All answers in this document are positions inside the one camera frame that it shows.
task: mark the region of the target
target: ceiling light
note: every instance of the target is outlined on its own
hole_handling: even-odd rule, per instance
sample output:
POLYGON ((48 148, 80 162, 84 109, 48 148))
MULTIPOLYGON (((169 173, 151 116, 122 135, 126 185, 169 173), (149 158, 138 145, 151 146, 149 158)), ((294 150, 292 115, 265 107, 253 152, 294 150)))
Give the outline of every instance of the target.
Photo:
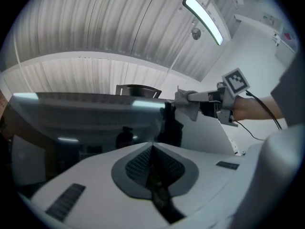
POLYGON ((38 100, 38 96, 36 93, 14 93, 13 96, 19 97, 19 98, 38 100))
POLYGON ((78 140, 75 138, 59 137, 58 140, 63 142, 77 143, 78 140))
POLYGON ((218 45, 223 43, 223 37, 215 25, 214 21, 210 15, 205 11, 205 9, 196 0, 183 0, 182 4, 195 15, 200 22, 208 29, 210 34, 215 39, 218 45))
POLYGON ((154 103, 154 102, 140 101, 140 100, 135 100, 132 105, 137 107, 145 107, 145 108, 165 108, 164 103, 154 103))

